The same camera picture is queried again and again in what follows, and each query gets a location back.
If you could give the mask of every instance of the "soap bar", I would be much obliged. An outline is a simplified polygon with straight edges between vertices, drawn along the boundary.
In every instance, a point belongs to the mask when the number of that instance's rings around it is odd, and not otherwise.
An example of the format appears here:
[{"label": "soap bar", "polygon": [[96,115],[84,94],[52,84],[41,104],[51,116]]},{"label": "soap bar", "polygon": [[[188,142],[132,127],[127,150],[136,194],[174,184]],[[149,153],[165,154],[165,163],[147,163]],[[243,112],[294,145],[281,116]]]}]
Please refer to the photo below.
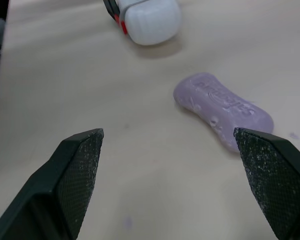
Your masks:
[{"label": "soap bar", "polygon": [[239,152],[235,128],[272,133],[274,121],[261,108],[237,96],[207,72],[182,80],[174,89],[174,100],[207,122],[230,151]]}]

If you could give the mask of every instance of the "beige table surface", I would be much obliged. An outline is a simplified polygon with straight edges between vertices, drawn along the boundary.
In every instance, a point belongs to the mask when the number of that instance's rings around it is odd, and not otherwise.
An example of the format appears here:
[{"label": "beige table surface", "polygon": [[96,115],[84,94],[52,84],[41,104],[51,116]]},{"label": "beige table surface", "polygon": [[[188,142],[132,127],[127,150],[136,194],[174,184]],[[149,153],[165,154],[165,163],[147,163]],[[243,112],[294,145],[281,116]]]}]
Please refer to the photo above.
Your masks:
[{"label": "beige table surface", "polygon": [[0,216],[61,140],[104,128],[80,240],[276,239],[239,156],[172,93],[212,73],[300,150],[300,0],[180,0],[180,33],[155,47],[124,37],[100,0],[10,1]]}]

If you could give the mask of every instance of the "purple stain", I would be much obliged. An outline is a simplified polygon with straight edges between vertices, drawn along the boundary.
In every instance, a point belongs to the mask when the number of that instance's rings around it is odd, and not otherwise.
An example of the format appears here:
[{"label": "purple stain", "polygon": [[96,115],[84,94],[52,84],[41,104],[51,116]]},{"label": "purple stain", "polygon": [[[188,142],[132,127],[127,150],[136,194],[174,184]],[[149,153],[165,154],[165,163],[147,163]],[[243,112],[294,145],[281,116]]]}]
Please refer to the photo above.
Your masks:
[{"label": "purple stain", "polygon": [[296,140],[300,139],[299,136],[297,134],[295,134],[294,132],[290,132],[289,137],[293,138],[293,139],[296,139]]},{"label": "purple stain", "polygon": [[132,218],[131,218],[131,216],[127,216],[124,219],[124,228],[126,230],[131,230],[132,229]]}]

